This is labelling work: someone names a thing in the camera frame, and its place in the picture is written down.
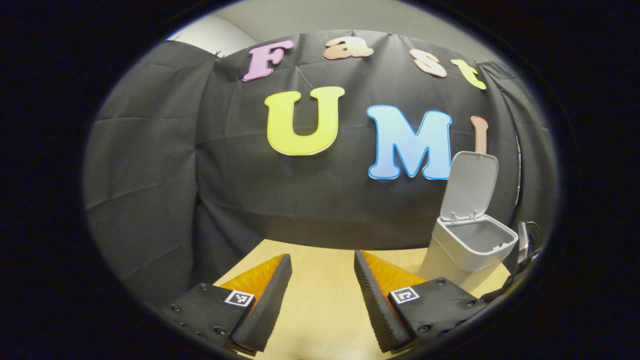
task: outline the blue letter m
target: blue letter m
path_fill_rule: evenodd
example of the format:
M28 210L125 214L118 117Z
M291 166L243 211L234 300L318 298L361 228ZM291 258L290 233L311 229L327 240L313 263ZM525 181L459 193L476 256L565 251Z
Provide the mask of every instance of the blue letter m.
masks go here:
M376 122L378 145L376 164L369 168L373 179L395 179L400 168L394 163L394 149L398 151L406 173L414 177L429 151L422 175L427 179L446 180L451 170L449 124L451 117L440 111L427 111L417 133L395 106L375 105L367 115Z

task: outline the open lid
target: open lid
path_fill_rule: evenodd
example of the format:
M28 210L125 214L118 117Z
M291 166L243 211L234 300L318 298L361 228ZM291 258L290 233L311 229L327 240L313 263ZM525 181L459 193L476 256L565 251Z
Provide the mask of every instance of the open lid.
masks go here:
M440 217L451 221L484 214L498 178L498 159L479 152L461 151L451 161L449 181L440 207Z

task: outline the letter u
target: letter u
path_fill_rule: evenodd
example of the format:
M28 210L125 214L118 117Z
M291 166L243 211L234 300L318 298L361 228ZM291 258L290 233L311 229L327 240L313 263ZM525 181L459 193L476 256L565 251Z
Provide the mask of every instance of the letter u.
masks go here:
M344 89L326 86L315 88L310 94L318 100L318 128L307 136L293 131L293 109L300 100L299 92L279 92L264 100L269 107L267 139L275 151L285 155L313 155L333 144L338 135L338 98L344 95Z

